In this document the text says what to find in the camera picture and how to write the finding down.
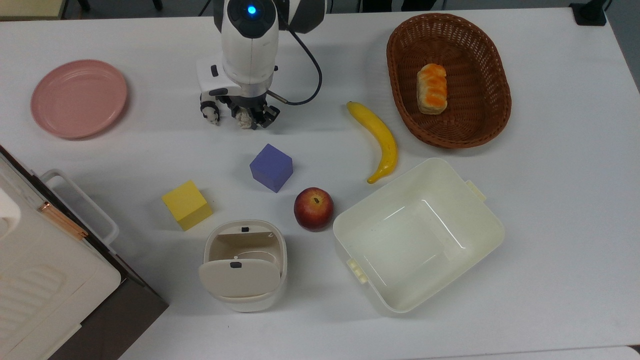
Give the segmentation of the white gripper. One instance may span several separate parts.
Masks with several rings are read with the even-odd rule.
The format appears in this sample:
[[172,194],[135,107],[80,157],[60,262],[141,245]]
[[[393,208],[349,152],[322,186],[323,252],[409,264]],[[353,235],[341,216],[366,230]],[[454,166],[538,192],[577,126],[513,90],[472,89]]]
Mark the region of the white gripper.
[[251,129],[267,128],[281,110],[266,103],[275,72],[274,59],[253,59],[251,55],[230,59],[213,55],[196,62],[201,92],[218,96],[234,119],[242,115],[242,108],[251,108]]

